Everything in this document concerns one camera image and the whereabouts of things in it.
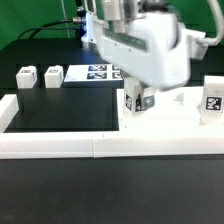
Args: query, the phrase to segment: white base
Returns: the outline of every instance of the white base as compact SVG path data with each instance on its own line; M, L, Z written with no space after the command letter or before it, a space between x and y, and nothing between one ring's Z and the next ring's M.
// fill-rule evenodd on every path
M0 158L223 154L224 127L199 125L202 92L185 87L156 93L156 106L143 118L125 121L118 90L120 131L0 134Z

